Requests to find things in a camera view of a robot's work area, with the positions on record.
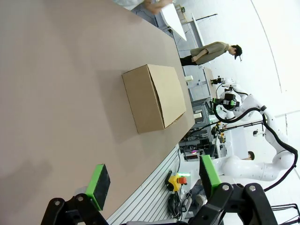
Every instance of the slatted metal surface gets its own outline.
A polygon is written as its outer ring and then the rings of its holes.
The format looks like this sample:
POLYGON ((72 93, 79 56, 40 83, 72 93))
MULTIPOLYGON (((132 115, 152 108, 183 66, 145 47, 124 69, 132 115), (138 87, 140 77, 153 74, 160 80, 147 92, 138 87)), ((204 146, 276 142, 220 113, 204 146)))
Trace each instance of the slatted metal surface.
POLYGON ((127 221, 153 222, 171 218, 167 209, 171 192, 166 188, 165 178, 170 170, 176 171, 178 167, 178 148, 176 145, 146 181, 108 218, 108 224, 119 225, 127 221))

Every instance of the green light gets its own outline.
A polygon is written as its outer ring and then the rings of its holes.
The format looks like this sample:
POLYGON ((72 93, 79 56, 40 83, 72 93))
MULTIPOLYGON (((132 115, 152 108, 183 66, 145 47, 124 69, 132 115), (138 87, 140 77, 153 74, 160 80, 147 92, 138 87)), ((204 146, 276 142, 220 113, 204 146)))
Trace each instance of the green light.
POLYGON ((181 176, 181 177, 189 177, 189 176, 191 176, 191 174, 189 174, 189 173, 182 173, 182 172, 179 172, 178 175, 181 176))

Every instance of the green gripper pad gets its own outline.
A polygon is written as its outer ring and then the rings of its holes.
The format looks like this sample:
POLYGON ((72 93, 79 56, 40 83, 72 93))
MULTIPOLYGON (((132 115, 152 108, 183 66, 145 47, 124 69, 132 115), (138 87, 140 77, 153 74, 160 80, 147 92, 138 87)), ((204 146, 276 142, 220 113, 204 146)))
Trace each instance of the green gripper pad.
POLYGON ((85 194, 93 199, 98 210, 103 210, 110 183, 105 164, 97 165, 85 194))
POLYGON ((221 183, 217 171, 212 163, 210 155, 200 156, 200 169, 199 175, 202 180, 202 185, 206 194, 209 197, 213 194, 214 190, 221 183))

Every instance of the black pants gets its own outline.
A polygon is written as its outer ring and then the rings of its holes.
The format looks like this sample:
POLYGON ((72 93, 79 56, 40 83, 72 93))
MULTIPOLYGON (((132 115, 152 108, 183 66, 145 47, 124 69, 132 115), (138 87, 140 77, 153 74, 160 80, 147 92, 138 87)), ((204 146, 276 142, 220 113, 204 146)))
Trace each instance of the black pants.
POLYGON ((180 58, 181 65, 184 66, 197 66, 196 62, 192 62, 192 56, 189 55, 184 58, 180 58))

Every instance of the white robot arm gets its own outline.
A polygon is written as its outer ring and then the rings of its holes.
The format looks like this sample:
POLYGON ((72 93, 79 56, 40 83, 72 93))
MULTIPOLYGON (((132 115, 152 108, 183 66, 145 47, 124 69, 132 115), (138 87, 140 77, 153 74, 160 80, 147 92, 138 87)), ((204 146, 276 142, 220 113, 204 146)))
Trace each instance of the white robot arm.
POLYGON ((292 169, 297 162, 297 151, 286 144, 287 136, 277 127, 275 117, 269 112, 269 109, 234 82, 224 82, 222 86, 227 89, 220 95, 220 99, 213 99, 216 117, 220 121, 233 123, 238 120, 247 121, 254 111, 259 111, 264 118, 266 127, 264 137, 275 148, 276 154, 271 163, 241 160, 237 156, 214 159, 213 163, 218 173, 233 178, 271 181, 278 177, 280 171, 292 169), (235 118, 232 120, 221 118, 216 111, 217 105, 222 105, 227 111, 233 112, 235 118))

